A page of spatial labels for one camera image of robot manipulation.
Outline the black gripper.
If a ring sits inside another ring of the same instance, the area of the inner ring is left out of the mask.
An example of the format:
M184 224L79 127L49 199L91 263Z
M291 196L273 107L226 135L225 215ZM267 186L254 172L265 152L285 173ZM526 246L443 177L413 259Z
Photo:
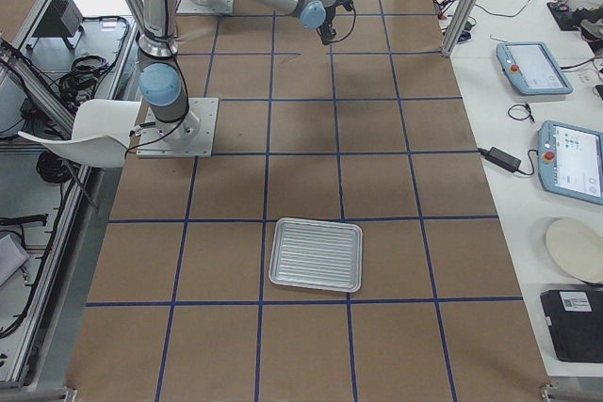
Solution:
M326 8L326 19L318 28L318 36L323 45L331 45L346 40L354 30L354 23L351 23L350 30L345 36L340 39L336 37L334 18L339 7L342 7L347 12L354 12L353 0L335 0L333 5Z

